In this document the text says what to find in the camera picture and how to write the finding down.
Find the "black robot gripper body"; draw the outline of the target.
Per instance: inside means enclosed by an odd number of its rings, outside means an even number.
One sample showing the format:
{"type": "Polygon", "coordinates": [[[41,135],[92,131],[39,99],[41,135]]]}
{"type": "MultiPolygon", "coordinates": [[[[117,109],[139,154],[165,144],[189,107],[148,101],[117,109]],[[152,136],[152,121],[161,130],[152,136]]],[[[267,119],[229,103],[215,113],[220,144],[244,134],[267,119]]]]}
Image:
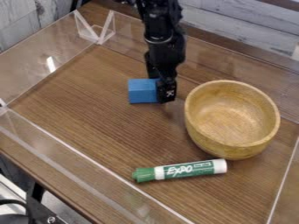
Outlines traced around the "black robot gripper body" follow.
{"type": "Polygon", "coordinates": [[[159,72],[160,79],[175,80],[177,75],[176,67],[185,60],[185,36],[173,34],[167,39],[145,36],[144,40],[148,45],[144,61],[149,60],[159,72]]]}

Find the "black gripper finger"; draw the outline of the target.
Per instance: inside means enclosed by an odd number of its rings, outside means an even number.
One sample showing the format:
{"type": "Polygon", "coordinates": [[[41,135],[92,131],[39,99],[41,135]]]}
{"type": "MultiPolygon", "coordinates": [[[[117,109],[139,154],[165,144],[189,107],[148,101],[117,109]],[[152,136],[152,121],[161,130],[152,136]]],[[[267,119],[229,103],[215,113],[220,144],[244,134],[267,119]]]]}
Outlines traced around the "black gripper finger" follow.
{"type": "Polygon", "coordinates": [[[160,103],[172,102],[176,97],[176,80],[159,79],[155,82],[156,99],[160,103]]]}
{"type": "Polygon", "coordinates": [[[149,63],[149,59],[145,60],[145,69],[147,69],[147,74],[149,79],[157,79],[160,77],[156,68],[149,63]]]}

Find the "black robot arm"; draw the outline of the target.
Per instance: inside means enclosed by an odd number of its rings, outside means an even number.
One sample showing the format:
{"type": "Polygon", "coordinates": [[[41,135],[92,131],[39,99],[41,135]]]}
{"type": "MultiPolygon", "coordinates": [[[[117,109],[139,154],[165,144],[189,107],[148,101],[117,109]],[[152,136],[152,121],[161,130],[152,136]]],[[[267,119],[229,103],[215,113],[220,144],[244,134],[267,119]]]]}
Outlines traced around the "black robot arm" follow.
{"type": "Polygon", "coordinates": [[[137,12],[144,23],[144,53],[148,78],[155,79],[159,103],[176,97],[177,66],[185,61],[185,32],[180,26],[183,7],[177,0],[136,0],[137,12]]]}

